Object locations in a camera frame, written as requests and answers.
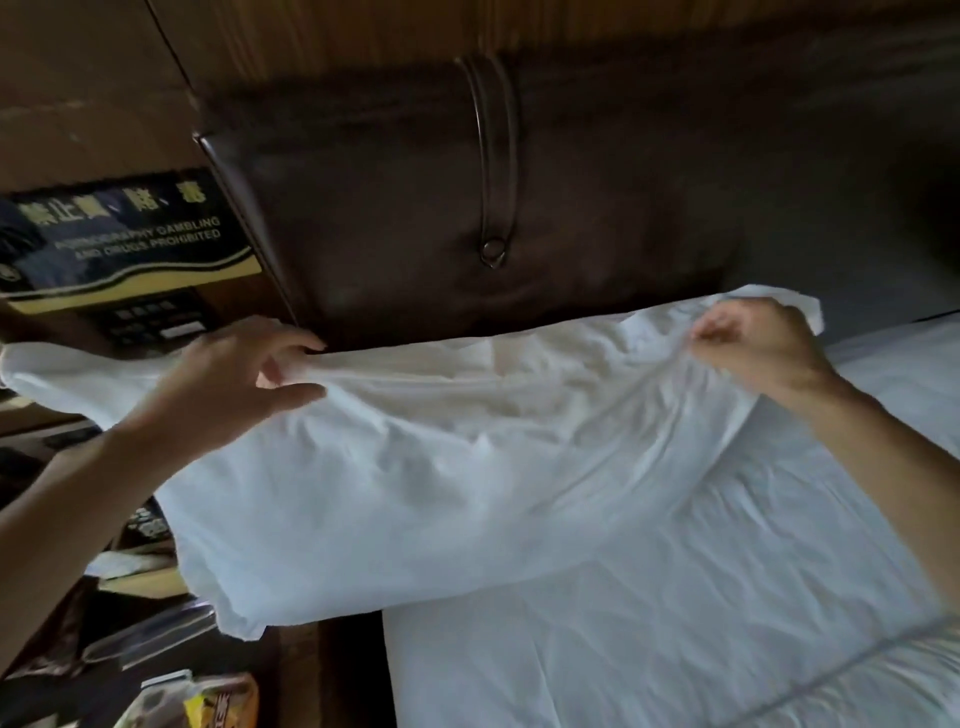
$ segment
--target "white bedding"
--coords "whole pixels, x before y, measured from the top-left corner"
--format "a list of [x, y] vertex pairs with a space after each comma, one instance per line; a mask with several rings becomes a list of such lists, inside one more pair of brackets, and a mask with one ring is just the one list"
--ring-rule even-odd
[[[830, 353], [960, 453], [960, 317]], [[551, 576], [390, 609], [384, 630], [399, 728], [812, 725], [793, 701], [822, 710], [815, 691], [832, 671], [944, 613], [872, 503], [764, 401], [661, 527], [618, 534]], [[839, 674], [848, 682], [834, 676], [828, 692], [862, 700], [850, 688], [857, 673]], [[944, 701], [956, 710], [955, 697]], [[855, 711], [828, 712], [830, 725], [861, 724]], [[891, 725], [943, 717], [897, 715]]]

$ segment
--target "white sheet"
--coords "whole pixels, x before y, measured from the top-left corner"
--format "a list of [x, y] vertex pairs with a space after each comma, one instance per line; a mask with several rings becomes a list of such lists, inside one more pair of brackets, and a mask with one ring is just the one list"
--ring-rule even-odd
[[[806, 296], [734, 293], [775, 296], [822, 328]], [[256, 638], [565, 569], [622, 523], [652, 525], [756, 403], [685, 351], [720, 298], [288, 363], [287, 380], [320, 382], [327, 398], [156, 494], [184, 580], [224, 632]], [[173, 363], [14, 344], [0, 369], [18, 393], [106, 428]]]
[[[960, 317], [831, 355], [960, 453]], [[387, 610], [384, 629], [399, 728], [684, 728], [762, 715], [943, 613], [873, 504], [764, 401], [661, 527], [571, 570]], [[793, 725], [769, 719], [752, 725]]]

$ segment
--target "white pillow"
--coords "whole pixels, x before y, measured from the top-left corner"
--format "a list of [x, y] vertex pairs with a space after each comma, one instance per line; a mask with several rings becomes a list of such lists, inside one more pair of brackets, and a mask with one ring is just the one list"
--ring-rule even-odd
[[[774, 296], [823, 327], [808, 297], [732, 295]], [[255, 639], [271, 624], [583, 561], [624, 524], [683, 501], [753, 408], [755, 396], [684, 349], [690, 324], [722, 298], [307, 357], [285, 374], [325, 385], [326, 399], [271, 418], [157, 492], [183, 578], [224, 632]], [[107, 428], [174, 362], [14, 344], [0, 376]]]

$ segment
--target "leather headboard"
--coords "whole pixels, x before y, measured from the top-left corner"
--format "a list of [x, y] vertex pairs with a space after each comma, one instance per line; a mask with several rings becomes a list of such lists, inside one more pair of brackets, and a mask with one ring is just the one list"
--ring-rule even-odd
[[[860, 228], [885, 226], [909, 196], [893, 170], [916, 161], [926, 180], [958, 149], [904, 74], [918, 54], [945, 63], [930, 82], [958, 101], [960, 77], [909, 33], [884, 38], [347, 73], [207, 100], [200, 139], [295, 320], [332, 348], [488, 335], [743, 282], [771, 218], [826, 233], [838, 195], [876, 198]], [[805, 260], [765, 259], [756, 282], [787, 285]], [[839, 259], [801, 267], [816, 287], [851, 274]]]

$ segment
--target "hand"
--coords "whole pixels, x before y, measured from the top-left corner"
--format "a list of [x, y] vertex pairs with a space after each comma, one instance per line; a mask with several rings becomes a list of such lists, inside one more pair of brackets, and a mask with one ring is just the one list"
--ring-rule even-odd
[[[278, 355], [325, 344], [310, 331], [253, 316], [201, 336], [153, 392], [111, 432], [188, 461], [233, 442], [277, 412], [325, 396], [319, 384], [283, 384]], [[257, 386], [260, 375], [276, 389]]]
[[701, 361], [795, 412], [811, 394], [849, 386], [820, 350], [804, 315], [773, 299], [717, 303], [693, 325], [689, 347]]

